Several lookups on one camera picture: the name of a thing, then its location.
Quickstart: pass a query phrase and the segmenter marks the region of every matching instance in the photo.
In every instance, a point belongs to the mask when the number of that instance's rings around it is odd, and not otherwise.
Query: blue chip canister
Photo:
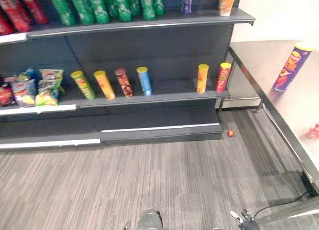
[[[152,88],[150,84],[148,69],[146,67],[139,67],[136,69],[139,74],[139,79],[142,86],[142,91],[144,95],[152,95]]]

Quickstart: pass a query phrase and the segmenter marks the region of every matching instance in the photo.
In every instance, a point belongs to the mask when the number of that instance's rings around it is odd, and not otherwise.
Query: purple chip canister
[[[181,0],[181,12],[183,14],[191,13],[191,2],[192,0]]]
[[[273,88],[279,91],[286,91],[311,51],[312,48],[309,48],[303,42],[297,42]]]

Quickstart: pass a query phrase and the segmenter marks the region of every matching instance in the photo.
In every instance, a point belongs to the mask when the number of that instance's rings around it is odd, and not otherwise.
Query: shelf
[[[111,115],[101,140],[133,140],[221,133],[214,108],[170,109]]]
[[[97,144],[105,121],[90,116],[0,123],[0,149]]]
[[[116,95],[116,98],[113,100],[106,99],[99,87],[96,86],[96,98],[92,100],[84,99],[79,107],[87,108],[128,104],[163,103],[230,97],[230,93],[228,92],[228,90],[220,93],[216,92],[215,86],[213,86],[210,79],[207,80],[206,92],[204,94],[198,94],[196,92],[197,79],[175,79],[154,81],[151,83],[152,95],[150,96],[143,96],[141,84],[139,82],[131,83],[131,85],[134,93],[132,97],[123,96],[123,93],[119,85],[113,85],[113,89]]]
[[[59,105],[57,106],[38,106],[20,108],[17,104],[5,106],[0,108],[0,116],[16,115],[16,114],[30,114],[30,113],[44,113],[44,112],[60,112],[60,111],[74,111],[83,100],[83,95],[80,90],[71,88],[66,90],[65,94],[61,94]]]
[[[17,33],[0,36],[0,44],[19,43],[27,41],[26,33]]]
[[[36,30],[27,34],[28,38],[41,38],[69,34],[95,33],[99,31],[117,31],[128,29],[159,28],[170,26],[194,26],[210,24],[253,24],[255,18],[240,9],[234,9],[230,17],[220,17],[217,10],[197,10],[191,15],[183,15],[180,11],[167,11],[165,16],[158,17],[154,21],[145,21],[142,17],[135,18],[132,22],[112,21],[108,24],[95,24],[88,26],[64,27],[60,24],[48,24],[39,26]]]
[[[169,109],[0,123],[0,149],[107,144],[134,140],[220,138],[223,129],[214,108]]]
[[[207,80],[206,92],[198,94],[196,92],[197,79],[175,79],[161,80],[151,83],[153,95],[143,96],[141,84],[139,82],[131,83],[134,96],[125,97],[118,83],[113,85],[116,98],[108,100],[105,98],[99,86],[93,87],[96,93],[95,99],[85,99],[78,87],[66,89],[65,93],[60,94],[59,105],[57,106],[39,106],[20,108],[18,105],[6,106],[0,108],[0,116],[44,113],[44,112],[60,112],[74,111],[77,108],[103,107],[103,106],[119,106],[133,104],[148,103],[164,103],[177,101],[193,101],[203,99],[229,98],[228,90],[224,92],[216,92],[215,86],[211,80]]]

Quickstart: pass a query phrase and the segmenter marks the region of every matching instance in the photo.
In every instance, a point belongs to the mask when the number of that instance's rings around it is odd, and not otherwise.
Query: red bottle
[[[2,35],[12,34],[13,28],[7,20],[0,14],[0,33]]]
[[[31,25],[25,20],[25,15],[22,14],[18,3],[20,2],[17,0],[0,0],[2,9],[9,16],[14,27],[19,32],[29,32],[31,31]]]
[[[223,92],[226,89],[227,79],[230,72],[230,63],[222,63],[220,64],[219,76],[216,86],[217,92]]]
[[[48,20],[37,0],[23,0],[38,24],[47,24]]]

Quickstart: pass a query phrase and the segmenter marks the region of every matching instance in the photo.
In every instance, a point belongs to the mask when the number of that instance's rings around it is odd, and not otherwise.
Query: gray carpet
[[[219,141],[2,152],[0,230],[120,230],[126,220],[134,230],[147,208],[161,211],[168,230],[234,230],[230,210],[254,213],[305,191],[263,111],[225,111],[221,119]],[[317,230],[318,221],[261,227]]]

